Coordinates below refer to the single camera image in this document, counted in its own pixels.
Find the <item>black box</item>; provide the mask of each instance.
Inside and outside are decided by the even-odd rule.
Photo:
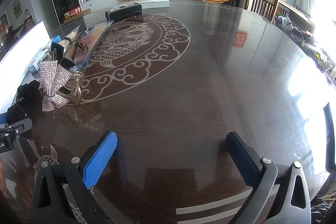
[[[137,15],[142,15],[142,6],[139,3],[126,4],[105,12],[107,21],[114,20],[114,22]]]

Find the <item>glass table top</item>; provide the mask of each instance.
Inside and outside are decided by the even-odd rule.
[[[277,164],[300,161],[311,198],[329,175],[323,107],[335,86],[256,13],[192,1],[144,10],[111,25],[81,88],[80,105],[42,112],[37,99],[31,131],[1,155],[23,218],[41,162],[81,156],[106,130],[118,145],[91,190],[114,223],[229,222],[251,192],[225,149],[231,131]]]

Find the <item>black clothing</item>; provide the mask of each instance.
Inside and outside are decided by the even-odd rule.
[[[8,52],[9,49],[14,45],[14,43],[18,39],[14,39],[14,35],[23,27],[23,24],[17,27],[15,30],[8,31],[6,35],[6,44],[5,44],[5,51]]]

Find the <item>red sign with text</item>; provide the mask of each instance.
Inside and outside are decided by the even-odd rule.
[[[247,39],[246,32],[236,32],[235,41],[233,42],[233,47],[243,48]]]

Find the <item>chair backrest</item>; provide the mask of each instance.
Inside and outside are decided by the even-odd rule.
[[[247,0],[246,10],[255,12],[269,21],[273,21],[275,0]]]

